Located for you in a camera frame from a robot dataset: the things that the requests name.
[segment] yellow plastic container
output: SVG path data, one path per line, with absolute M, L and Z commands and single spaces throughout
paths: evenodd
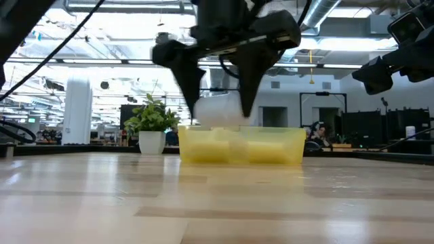
M 306 131 L 296 128 L 179 127 L 183 163 L 300 165 Z

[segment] potted plant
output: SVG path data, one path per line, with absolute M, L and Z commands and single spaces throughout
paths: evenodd
M 165 146 L 164 131 L 179 123 L 180 118 L 170 109 L 165 110 L 165 104 L 146 95 L 145 105 L 134 108 L 135 116 L 125 121 L 127 137 L 138 134 L 138 144 L 142 154 L 161 154 Z

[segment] green leaves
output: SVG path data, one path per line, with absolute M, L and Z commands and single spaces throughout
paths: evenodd
M 139 131 L 165 131 L 169 127 L 179 124 L 180 118 L 170 109 L 165 110 L 165 104 L 160 100 L 154 100 L 150 94 L 146 95 L 146 105 L 134 108 L 136 115 L 125 121 L 125 130 L 128 137 Z

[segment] white cloth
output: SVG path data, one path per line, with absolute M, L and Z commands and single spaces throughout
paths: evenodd
M 230 127 L 249 125 L 250 118 L 243 116 L 238 91 L 200 98 L 195 104 L 195 117 L 206 127 Z

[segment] door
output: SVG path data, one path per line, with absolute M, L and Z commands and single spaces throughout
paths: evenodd
M 335 128 L 335 119 L 339 115 L 339 108 L 319 108 L 319 120 L 330 126 L 330 132 L 334 133 L 339 128 Z
M 263 127 L 288 127 L 288 108 L 260 107 L 260 123 Z

